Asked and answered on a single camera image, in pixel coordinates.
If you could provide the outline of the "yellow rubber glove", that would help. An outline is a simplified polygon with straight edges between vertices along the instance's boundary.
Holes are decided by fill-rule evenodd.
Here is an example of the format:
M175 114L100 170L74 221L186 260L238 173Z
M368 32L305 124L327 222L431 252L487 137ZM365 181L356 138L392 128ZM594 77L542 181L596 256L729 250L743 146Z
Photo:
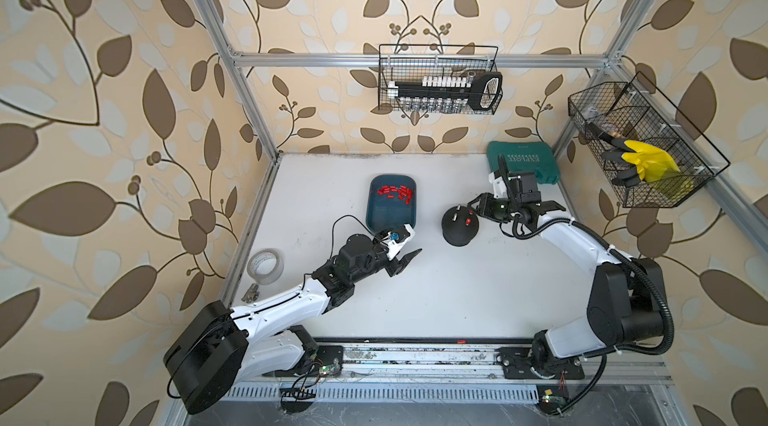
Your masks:
M680 167L667 151L637 140L627 140L627 144L632 152L624 153L623 158L637 166L640 180L656 182L681 173Z

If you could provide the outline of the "black pliers in basket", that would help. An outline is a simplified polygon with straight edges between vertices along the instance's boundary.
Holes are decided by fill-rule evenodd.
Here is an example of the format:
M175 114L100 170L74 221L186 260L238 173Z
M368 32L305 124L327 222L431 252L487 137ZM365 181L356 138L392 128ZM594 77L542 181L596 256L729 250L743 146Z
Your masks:
M627 139L606 131L598 124L589 122L587 130L597 139L610 146L608 150L600 153L600 157L610 163L615 170L611 183L615 186L632 188L640 184L640 177L637 166L623 158L624 153L632 152L627 144Z

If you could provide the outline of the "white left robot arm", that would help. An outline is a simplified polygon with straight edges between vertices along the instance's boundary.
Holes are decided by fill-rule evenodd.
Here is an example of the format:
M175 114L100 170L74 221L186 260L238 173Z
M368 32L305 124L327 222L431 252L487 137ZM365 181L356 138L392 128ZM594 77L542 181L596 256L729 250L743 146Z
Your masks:
M341 306L358 282L381 270L391 277L400 274L418 254L400 253L413 236L409 224L373 237L354 234L337 254L281 294L233 308L220 300L204 306L164 355L169 395L195 415L239 381L308 369L317 346L302 321Z

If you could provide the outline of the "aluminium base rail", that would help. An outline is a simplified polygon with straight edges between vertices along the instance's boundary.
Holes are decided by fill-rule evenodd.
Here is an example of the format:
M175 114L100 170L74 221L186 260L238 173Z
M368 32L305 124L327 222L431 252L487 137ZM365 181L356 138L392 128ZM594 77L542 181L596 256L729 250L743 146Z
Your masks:
M593 377L603 386L667 385L658 356L577 357L550 377L532 372L526 343L320 342L290 370L245 373L225 401L534 406L574 397Z

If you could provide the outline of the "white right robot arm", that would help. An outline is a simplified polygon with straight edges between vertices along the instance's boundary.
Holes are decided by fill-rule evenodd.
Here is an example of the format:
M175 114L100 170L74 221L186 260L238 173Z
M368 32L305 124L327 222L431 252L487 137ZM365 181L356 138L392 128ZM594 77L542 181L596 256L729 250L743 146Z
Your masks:
M534 172L512 172L505 157L489 176L492 192L470 208L496 222L517 240L542 238L580 267L592 280L585 313L565 325L538 332L524 363L549 379L580 358L629 351L662 355L674 342L674 320L661 267L608 243L565 207L543 200Z

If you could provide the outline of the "black dome screw fixture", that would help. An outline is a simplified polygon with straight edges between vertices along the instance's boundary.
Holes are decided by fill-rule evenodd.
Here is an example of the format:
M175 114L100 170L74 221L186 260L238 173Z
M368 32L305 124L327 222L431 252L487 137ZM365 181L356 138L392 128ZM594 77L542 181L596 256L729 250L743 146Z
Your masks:
M462 212L457 212L457 206L449 208L441 220L443 238L456 247L468 245L479 231L479 219L475 211L466 205L462 206ZM471 219L470 226L465 225L467 218Z

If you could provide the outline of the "green plastic tool case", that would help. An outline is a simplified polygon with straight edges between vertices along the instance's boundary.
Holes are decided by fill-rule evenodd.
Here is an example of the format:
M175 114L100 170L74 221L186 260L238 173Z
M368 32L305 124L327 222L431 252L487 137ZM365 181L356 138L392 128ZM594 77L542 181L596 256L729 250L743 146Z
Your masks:
M560 169L551 147L545 142L489 142L486 157L491 171L499 169L500 155L504 156L510 172L532 171L539 184L560 182Z

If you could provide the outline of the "dark teal plastic tray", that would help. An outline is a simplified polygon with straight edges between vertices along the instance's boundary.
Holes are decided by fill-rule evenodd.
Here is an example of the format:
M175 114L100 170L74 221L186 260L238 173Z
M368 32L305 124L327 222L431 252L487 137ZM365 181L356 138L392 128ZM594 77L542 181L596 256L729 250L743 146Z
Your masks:
M414 200L410 205L405 205L397 199L384 199L377 194L377 190L382 185L401 184L414 190ZM406 223L415 227L416 219L417 185L412 177L400 174L381 174L371 180L366 208L366 225L371 231L378 233Z

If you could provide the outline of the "black socket set holder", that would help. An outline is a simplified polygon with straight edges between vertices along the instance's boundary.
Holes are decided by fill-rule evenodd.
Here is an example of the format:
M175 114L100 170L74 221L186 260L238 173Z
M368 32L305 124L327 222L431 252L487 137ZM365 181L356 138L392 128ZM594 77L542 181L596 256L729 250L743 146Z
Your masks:
M388 100L403 109L443 114L492 113L503 98L500 72L423 76L420 82L389 82Z

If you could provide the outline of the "clear tape roll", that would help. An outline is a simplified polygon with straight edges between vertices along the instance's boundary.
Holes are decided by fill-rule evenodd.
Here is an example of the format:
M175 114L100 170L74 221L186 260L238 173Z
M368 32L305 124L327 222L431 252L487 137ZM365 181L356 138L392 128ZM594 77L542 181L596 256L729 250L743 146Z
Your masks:
M274 249L263 249L252 254L246 265L249 277L258 285L275 283L283 274L284 263L280 253Z

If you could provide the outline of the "small metal bracket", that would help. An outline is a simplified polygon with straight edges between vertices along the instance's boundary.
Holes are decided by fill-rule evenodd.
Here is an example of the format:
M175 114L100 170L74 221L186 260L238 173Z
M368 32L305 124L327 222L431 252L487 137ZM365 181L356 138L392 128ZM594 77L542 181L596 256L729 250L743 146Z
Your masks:
M252 283L245 293L243 294L241 301L243 304L253 304L258 301L260 295L260 285L258 283Z

